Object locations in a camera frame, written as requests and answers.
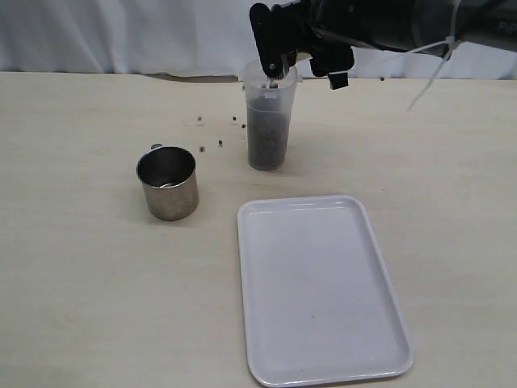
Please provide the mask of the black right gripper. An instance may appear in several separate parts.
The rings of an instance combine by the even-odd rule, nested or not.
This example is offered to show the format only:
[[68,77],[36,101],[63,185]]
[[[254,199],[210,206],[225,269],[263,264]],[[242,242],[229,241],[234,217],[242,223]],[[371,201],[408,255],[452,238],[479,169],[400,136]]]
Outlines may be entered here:
[[414,1],[310,1],[255,3],[250,25],[263,72],[270,79],[284,79],[280,55],[309,53],[315,77],[327,77],[331,90],[349,85],[348,72],[355,64],[351,46],[388,51],[410,51]]

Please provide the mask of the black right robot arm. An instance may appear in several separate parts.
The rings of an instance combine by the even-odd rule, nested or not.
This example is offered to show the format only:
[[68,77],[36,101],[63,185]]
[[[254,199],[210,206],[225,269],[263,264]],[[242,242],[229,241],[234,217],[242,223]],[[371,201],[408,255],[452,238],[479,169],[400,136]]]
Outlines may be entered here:
[[354,47],[448,60],[461,43],[514,52],[514,1],[294,1],[255,3],[250,25],[266,76],[283,79],[305,54],[333,90],[348,85]]

